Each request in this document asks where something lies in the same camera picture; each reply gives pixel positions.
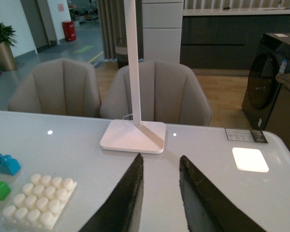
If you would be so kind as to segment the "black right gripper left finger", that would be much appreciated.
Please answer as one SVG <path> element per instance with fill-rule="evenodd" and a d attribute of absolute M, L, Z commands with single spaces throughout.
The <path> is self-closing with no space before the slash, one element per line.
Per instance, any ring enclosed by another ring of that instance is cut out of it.
<path fill-rule="evenodd" d="M 144 195 L 144 159 L 139 153 L 112 193 L 80 229 L 82 232 L 137 232 Z"/>

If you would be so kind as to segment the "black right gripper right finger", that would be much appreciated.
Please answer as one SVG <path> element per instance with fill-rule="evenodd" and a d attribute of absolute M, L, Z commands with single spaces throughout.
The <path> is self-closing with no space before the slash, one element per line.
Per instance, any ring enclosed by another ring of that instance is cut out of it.
<path fill-rule="evenodd" d="M 180 190 L 190 232 L 263 232 L 186 156 L 180 158 Z"/>

